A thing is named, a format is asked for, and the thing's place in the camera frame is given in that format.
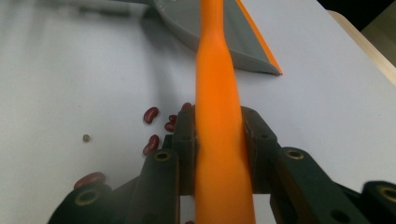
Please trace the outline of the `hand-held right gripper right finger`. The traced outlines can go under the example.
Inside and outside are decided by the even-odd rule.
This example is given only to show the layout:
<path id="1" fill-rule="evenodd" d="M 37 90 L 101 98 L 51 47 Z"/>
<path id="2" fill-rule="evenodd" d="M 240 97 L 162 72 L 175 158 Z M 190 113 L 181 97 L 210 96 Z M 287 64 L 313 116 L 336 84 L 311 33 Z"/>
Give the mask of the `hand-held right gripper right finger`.
<path id="1" fill-rule="evenodd" d="M 282 147 L 257 111 L 242 115 L 253 192 L 270 196 L 277 224 L 369 224 L 307 152 Z"/>

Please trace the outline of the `grey dustpan with orange edge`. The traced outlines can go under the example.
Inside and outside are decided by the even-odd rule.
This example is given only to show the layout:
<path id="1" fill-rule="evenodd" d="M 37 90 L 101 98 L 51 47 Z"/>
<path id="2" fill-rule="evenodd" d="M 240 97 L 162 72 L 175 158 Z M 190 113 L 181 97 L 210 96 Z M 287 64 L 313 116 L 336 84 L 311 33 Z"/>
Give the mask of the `grey dustpan with orange edge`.
<path id="1" fill-rule="evenodd" d="M 171 34 L 194 51 L 201 33 L 200 0 L 112 0 L 155 9 Z M 233 66 L 281 76 L 283 72 L 242 0 L 223 0 L 223 28 Z"/>

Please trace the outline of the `light wooden table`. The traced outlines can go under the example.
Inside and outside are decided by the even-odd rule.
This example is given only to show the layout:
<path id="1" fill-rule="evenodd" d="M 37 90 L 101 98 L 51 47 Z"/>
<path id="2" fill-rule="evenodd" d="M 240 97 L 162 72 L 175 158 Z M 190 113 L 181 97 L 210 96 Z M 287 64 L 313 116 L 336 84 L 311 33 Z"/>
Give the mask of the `light wooden table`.
<path id="1" fill-rule="evenodd" d="M 396 67 L 342 14 L 328 10 L 332 18 L 346 31 L 381 73 L 396 87 Z"/>

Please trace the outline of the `orange brush with grey bristles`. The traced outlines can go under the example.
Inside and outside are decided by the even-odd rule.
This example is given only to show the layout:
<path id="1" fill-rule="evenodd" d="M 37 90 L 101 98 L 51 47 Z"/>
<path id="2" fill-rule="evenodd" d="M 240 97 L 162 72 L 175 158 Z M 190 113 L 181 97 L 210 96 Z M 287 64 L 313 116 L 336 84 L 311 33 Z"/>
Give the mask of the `orange brush with grey bristles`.
<path id="1" fill-rule="evenodd" d="M 195 220 L 197 224 L 255 224 L 241 106 L 223 31 L 223 0 L 200 0 L 200 9 Z"/>

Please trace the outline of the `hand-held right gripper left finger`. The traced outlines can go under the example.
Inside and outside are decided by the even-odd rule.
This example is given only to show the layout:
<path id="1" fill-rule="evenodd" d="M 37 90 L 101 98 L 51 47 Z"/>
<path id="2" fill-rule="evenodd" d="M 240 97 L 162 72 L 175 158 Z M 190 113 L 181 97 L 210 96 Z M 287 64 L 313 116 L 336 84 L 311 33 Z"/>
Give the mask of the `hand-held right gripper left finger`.
<path id="1" fill-rule="evenodd" d="M 195 108 L 181 109 L 163 147 L 145 159 L 125 224 L 180 224 L 180 198 L 194 193 Z"/>

